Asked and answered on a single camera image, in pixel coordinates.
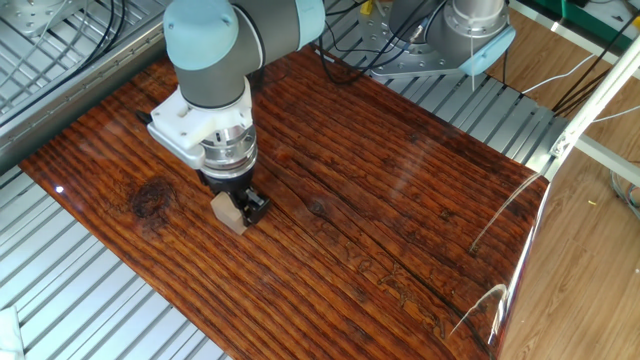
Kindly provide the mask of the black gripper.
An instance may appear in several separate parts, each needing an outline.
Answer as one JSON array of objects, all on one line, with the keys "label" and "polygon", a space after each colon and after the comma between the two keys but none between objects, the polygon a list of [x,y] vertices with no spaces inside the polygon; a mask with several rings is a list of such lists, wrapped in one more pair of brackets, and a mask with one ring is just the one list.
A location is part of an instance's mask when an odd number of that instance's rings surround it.
[{"label": "black gripper", "polygon": [[254,170],[248,170],[244,174],[229,179],[212,177],[202,170],[198,171],[201,183],[207,186],[214,197],[226,192],[233,193],[233,202],[240,211],[245,226],[257,224],[267,213],[271,205],[268,197],[258,194],[253,186]]}]

